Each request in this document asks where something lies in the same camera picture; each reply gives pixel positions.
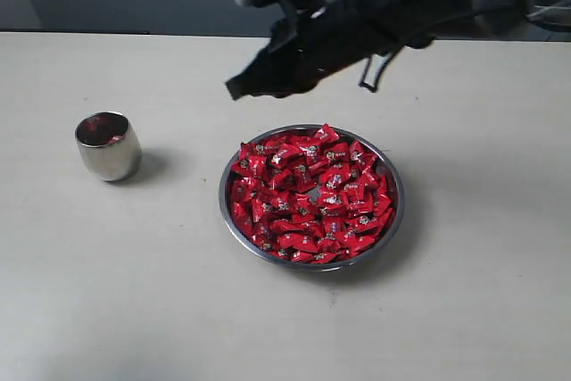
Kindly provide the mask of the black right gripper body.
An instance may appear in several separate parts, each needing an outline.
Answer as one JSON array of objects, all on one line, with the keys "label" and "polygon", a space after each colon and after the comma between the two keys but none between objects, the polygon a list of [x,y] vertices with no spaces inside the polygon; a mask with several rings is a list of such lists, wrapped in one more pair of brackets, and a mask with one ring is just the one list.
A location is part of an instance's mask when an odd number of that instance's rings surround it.
[{"label": "black right gripper body", "polygon": [[338,71],[389,50],[397,40],[366,14],[362,0],[335,0],[320,15],[303,20],[289,41],[271,37],[251,63],[249,94],[283,98],[307,93]]}]

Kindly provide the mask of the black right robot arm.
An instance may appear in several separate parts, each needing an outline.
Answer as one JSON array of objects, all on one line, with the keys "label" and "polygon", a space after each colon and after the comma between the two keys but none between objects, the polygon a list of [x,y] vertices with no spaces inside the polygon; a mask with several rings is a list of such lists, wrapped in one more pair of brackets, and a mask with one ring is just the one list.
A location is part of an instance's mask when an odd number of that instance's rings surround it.
[{"label": "black right robot arm", "polygon": [[442,38],[502,40],[536,27],[570,30],[570,0],[235,0],[283,11],[270,39],[226,86],[234,99],[311,91],[357,62],[391,63],[405,48]]}]

